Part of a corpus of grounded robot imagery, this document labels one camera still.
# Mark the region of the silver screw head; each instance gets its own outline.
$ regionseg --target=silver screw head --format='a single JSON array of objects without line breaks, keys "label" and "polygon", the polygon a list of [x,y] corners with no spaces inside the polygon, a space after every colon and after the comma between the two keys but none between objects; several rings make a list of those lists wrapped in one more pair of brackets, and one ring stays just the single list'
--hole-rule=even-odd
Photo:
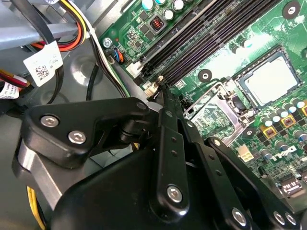
[{"label": "silver screw head", "polygon": [[104,46],[104,48],[108,49],[111,48],[113,45],[112,40],[109,37],[104,38],[104,40],[102,41],[102,44]]},{"label": "silver screw head", "polygon": [[285,215],[286,215],[286,218],[288,219],[288,221],[295,226],[296,220],[293,218],[293,216],[291,216],[288,212],[286,212]]},{"label": "silver screw head", "polygon": [[190,126],[191,128],[194,127],[194,124],[193,124],[192,122],[190,122],[190,121],[187,121],[187,124],[188,124],[188,126]]},{"label": "silver screw head", "polygon": [[68,134],[68,139],[74,144],[81,145],[86,141],[86,136],[83,132],[75,130]]},{"label": "silver screw head", "polygon": [[221,146],[221,142],[219,142],[218,140],[214,139],[213,142],[215,143],[215,145]]},{"label": "silver screw head", "polygon": [[137,102],[136,105],[142,110],[145,110],[147,108],[146,105],[144,105],[142,102]]},{"label": "silver screw head", "polygon": [[180,203],[182,201],[182,193],[179,188],[175,186],[171,185],[167,188],[167,195],[175,203]]},{"label": "silver screw head", "polygon": [[54,116],[43,116],[40,119],[40,122],[42,123],[42,125],[49,127],[49,128],[53,128],[56,127],[59,124],[59,120],[54,117]]},{"label": "silver screw head", "polygon": [[232,216],[234,217],[234,219],[242,226],[245,227],[247,224],[246,218],[245,216],[242,214],[242,212],[237,209],[236,207],[234,207],[232,209]]},{"label": "silver screw head", "polygon": [[166,110],[166,112],[165,112],[168,116],[170,116],[170,117],[173,117],[173,115],[172,115],[172,112],[171,111],[168,111],[168,110]]},{"label": "silver screw head", "polygon": [[274,211],[273,215],[275,217],[275,219],[281,224],[281,225],[285,225],[285,221],[282,217],[282,215],[280,215],[278,212]]}]

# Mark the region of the white sticker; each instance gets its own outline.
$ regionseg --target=white sticker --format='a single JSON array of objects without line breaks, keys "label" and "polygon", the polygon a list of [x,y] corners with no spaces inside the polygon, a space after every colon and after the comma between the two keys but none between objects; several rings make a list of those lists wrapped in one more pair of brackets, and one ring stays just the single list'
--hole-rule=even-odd
[{"label": "white sticker", "polygon": [[24,65],[38,87],[48,82],[55,75],[55,70],[63,65],[57,42],[45,45],[42,50],[24,60]]},{"label": "white sticker", "polygon": [[0,92],[0,98],[1,99],[16,99],[18,97],[19,97],[18,87],[6,82],[4,84],[3,90]]},{"label": "white sticker", "polygon": [[47,3],[53,5],[55,3],[57,3],[59,0],[45,0]]}]

